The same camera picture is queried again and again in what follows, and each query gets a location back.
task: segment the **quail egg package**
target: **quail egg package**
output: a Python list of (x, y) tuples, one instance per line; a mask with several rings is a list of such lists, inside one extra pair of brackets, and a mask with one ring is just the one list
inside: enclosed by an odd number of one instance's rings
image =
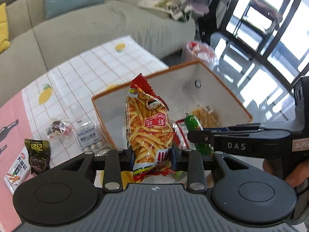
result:
[(83, 152), (94, 152), (95, 156), (106, 155), (112, 148), (102, 139), (98, 128), (93, 121), (83, 123), (74, 131), (77, 141)]

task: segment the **circular pad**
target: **circular pad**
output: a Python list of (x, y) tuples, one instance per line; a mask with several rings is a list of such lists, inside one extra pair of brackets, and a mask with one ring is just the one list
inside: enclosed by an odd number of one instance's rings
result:
[(18, 187), (13, 204), (20, 218), (40, 226), (71, 223), (96, 205), (97, 189), (78, 172), (47, 171)]
[(282, 179), (253, 169), (228, 172), (214, 185), (211, 200), (233, 221), (269, 225), (289, 217), (297, 198)]
[(238, 192), (241, 197), (253, 202), (268, 201), (275, 194), (271, 186), (261, 182), (244, 183), (239, 187)]

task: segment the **yellow cushion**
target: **yellow cushion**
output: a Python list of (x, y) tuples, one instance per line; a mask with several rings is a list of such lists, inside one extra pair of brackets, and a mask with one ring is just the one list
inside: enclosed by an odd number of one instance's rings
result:
[(0, 53), (10, 47), (9, 27), (7, 25), (6, 3), (0, 5)]

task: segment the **dried tofu package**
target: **dried tofu package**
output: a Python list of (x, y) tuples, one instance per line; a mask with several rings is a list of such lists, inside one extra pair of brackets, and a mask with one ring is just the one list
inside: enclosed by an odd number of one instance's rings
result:
[(4, 176), (4, 181), (7, 184), (10, 192), (13, 194), (16, 188), (23, 182), (27, 173), (30, 171), (30, 164), (28, 162), (27, 148), (24, 147), (20, 155), (14, 161), (13, 165)]
[(168, 106), (142, 74), (131, 82), (125, 108), (127, 144), (135, 153), (133, 178), (140, 182), (149, 170), (167, 160), (173, 129)]

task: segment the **human hand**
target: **human hand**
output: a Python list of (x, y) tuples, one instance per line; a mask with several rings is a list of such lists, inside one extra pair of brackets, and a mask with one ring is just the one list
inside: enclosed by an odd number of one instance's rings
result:
[[(263, 161), (263, 169), (265, 172), (274, 175), (274, 169), (271, 166), (271, 163), (268, 160)], [(292, 173), (285, 178), (287, 182), (292, 187), (297, 187), (302, 184), (305, 179), (309, 178), (309, 160), (305, 160), (300, 163)]]

